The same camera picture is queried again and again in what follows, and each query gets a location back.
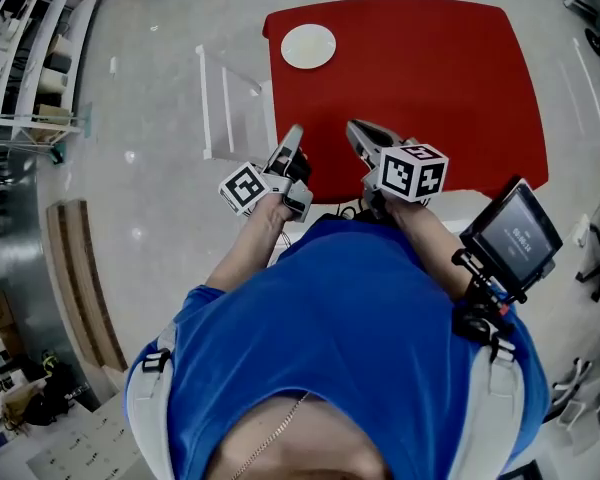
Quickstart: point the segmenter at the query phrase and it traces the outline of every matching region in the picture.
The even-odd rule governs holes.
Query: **shelving unit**
[[[0,1],[0,13],[4,7],[5,1],[6,0]],[[81,0],[74,8],[70,9],[71,14],[68,20],[69,29],[64,34],[64,37],[71,42],[71,65],[68,73],[65,75],[67,77],[66,88],[61,96],[60,104],[61,108],[69,111],[69,116],[34,115],[34,106],[38,94],[44,60],[49,45],[56,34],[56,28],[63,11],[68,8],[69,2],[71,1],[73,0],[51,0],[49,3],[30,47],[30,52],[22,75],[22,81],[16,96],[15,113],[5,114],[3,113],[3,107],[14,60],[18,55],[20,41],[22,40],[25,30],[29,26],[31,14],[38,0],[29,0],[26,9],[21,13],[18,28],[11,39],[8,40],[6,63],[0,74],[0,126],[11,127],[10,140],[3,137],[0,139],[0,146],[17,149],[51,148],[58,140],[61,140],[68,133],[77,133],[81,131],[80,127],[77,125],[80,120],[76,118],[73,113],[73,98],[85,36],[98,0]],[[3,39],[0,42],[4,44],[7,40]],[[33,139],[31,134],[27,132],[28,129],[50,130],[55,134],[44,141],[37,142]]]
[[[89,21],[91,20],[91,15],[93,14],[97,1],[98,0],[83,0],[71,13],[71,18],[69,19],[69,32],[67,34],[67,39],[71,41],[71,46],[73,47],[71,58],[80,57],[80,52],[84,45],[84,38],[86,37],[87,29],[89,28]],[[71,68],[69,68],[67,76],[69,79],[67,81],[67,88],[62,93],[62,108],[71,111],[73,105],[73,93],[76,88],[76,78],[78,76],[77,62],[71,63]]]

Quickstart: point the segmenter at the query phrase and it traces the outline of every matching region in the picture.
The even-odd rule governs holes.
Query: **red tabletop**
[[[305,23],[327,27],[336,52],[300,70],[280,53]],[[347,0],[270,14],[278,139],[304,127],[316,203],[362,194],[368,172],[345,126],[363,119],[415,137],[450,158],[445,190],[495,196],[514,174],[548,180],[542,123],[527,66],[505,13],[454,0]]]

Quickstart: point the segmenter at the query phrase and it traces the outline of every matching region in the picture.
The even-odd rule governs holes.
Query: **paper plate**
[[[336,52],[336,38],[322,25],[300,25],[282,40],[282,57],[298,69],[313,69],[323,64]]]

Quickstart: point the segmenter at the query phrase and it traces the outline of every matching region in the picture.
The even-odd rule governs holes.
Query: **backpack strap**
[[[522,423],[524,377],[507,344],[500,340],[495,354],[492,346],[483,346],[473,361],[450,480],[497,478],[511,456]]]
[[[158,337],[158,351],[148,354],[129,376],[127,414],[138,448],[158,480],[175,480],[169,452],[167,408],[173,379],[171,353],[176,326],[171,322]]]

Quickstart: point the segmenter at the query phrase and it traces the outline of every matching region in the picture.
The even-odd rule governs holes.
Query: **gray floor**
[[[260,34],[267,14],[321,1],[328,0],[103,0],[80,93],[82,104],[93,104],[92,134],[70,141],[66,165],[39,162],[38,193],[41,207],[88,200],[98,270],[128,360],[180,309],[187,290],[204,281],[240,226],[217,195],[235,166],[202,159],[195,47],[224,51],[235,66],[267,80]],[[600,60],[586,43],[585,23],[562,0],[469,1],[506,11],[538,99],[550,170],[538,195],[566,245],[520,313],[549,377],[557,378],[565,358],[600,340],[594,326],[582,325],[595,322],[600,305],[585,310],[571,292],[582,289],[573,288],[573,278],[584,253],[569,240],[580,216],[600,204],[593,97],[600,102]],[[498,140],[498,130],[493,134]],[[450,193],[432,208],[444,220],[462,220],[485,203],[477,194]]]
[[[73,369],[76,382],[86,377],[58,311],[42,250],[38,224],[35,158],[12,152],[6,216],[0,216],[0,289],[4,290],[27,354],[40,363],[44,351],[55,353]],[[91,393],[81,402],[97,407]]]

